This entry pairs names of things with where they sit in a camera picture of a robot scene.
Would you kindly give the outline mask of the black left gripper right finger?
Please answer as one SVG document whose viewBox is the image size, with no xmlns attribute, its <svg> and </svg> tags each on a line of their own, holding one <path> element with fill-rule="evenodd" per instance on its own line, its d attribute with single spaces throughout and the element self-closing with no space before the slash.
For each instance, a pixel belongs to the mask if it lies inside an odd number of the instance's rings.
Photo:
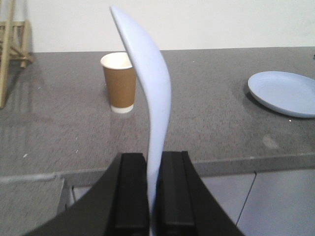
<svg viewBox="0 0 315 236">
<path fill-rule="evenodd" d="M 186 151 L 162 154 L 155 203 L 158 236 L 241 236 Z"/>
</svg>

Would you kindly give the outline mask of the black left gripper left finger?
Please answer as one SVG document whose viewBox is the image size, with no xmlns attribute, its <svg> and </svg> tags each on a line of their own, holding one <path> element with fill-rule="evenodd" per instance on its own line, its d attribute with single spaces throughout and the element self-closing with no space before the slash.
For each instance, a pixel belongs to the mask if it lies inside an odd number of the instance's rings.
<svg viewBox="0 0 315 236">
<path fill-rule="evenodd" d="M 147 236 L 146 162 L 141 153 L 118 155 L 95 185 L 69 209 L 29 236 Z"/>
</svg>

